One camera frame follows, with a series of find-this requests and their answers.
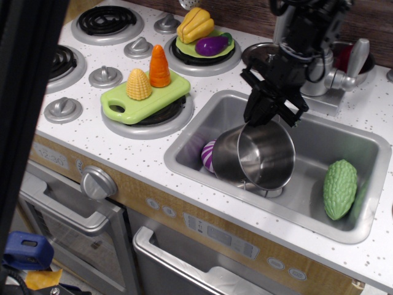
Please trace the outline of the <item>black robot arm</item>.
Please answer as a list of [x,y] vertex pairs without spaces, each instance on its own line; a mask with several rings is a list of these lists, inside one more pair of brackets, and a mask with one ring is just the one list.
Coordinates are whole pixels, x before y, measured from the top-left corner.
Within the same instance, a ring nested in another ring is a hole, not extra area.
[[279,209],[262,196],[261,188],[243,185],[241,173],[232,168],[225,169],[225,174],[234,181],[217,179],[200,158],[205,143],[245,122],[264,127],[277,118],[288,123],[306,118],[308,107],[299,85],[311,75],[313,54],[322,53],[339,37],[341,17],[336,9],[323,8],[320,1],[271,5],[278,16],[274,39],[280,54],[270,65],[253,59],[215,77],[186,74],[192,85],[190,106],[196,111],[181,132],[159,139],[148,133],[133,139],[129,126],[108,126],[97,91],[77,84],[71,92],[81,95],[85,103],[82,118],[54,126],[40,117],[34,124],[37,138],[196,203],[258,235],[269,233],[280,240],[289,237],[299,248],[310,246],[310,233],[289,223],[294,211]]

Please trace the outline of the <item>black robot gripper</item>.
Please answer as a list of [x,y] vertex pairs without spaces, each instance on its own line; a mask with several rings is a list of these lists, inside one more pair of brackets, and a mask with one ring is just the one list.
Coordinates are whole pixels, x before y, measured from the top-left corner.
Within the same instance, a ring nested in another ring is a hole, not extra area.
[[279,115],[295,127],[309,110],[300,89],[306,82],[309,57],[280,50],[276,57],[279,72],[260,74],[251,70],[241,77],[252,87],[243,119],[249,124],[266,125]]

